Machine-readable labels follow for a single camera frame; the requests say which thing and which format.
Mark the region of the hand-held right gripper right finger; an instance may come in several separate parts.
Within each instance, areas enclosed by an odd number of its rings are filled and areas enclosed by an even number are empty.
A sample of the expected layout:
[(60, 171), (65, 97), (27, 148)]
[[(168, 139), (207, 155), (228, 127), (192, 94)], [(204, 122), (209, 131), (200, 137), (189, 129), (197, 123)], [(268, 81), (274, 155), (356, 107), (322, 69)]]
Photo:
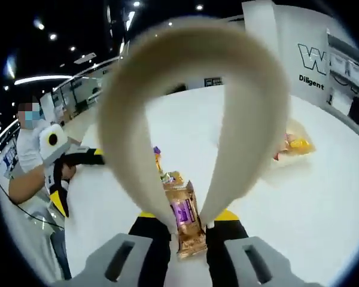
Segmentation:
[(247, 235), (237, 215), (224, 210), (206, 229), (214, 286), (293, 286), (290, 262), (259, 237)]

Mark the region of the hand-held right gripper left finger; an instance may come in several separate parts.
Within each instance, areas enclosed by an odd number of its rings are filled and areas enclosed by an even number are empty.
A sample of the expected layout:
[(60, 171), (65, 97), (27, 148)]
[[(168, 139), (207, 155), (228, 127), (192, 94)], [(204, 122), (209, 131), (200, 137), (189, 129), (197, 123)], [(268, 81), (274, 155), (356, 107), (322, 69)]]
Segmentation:
[(171, 257), (167, 226), (139, 216), (129, 232), (97, 248), (69, 286), (163, 286)]

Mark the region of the person's left hand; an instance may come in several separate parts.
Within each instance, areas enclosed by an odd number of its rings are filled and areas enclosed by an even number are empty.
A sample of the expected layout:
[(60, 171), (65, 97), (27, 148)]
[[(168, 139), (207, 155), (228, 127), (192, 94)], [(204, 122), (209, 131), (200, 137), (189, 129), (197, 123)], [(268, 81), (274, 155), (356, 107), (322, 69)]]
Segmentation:
[(69, 166), (66, 163), (62, 165), (62, 180), (70, 181), (76, 173), (76, 166)]

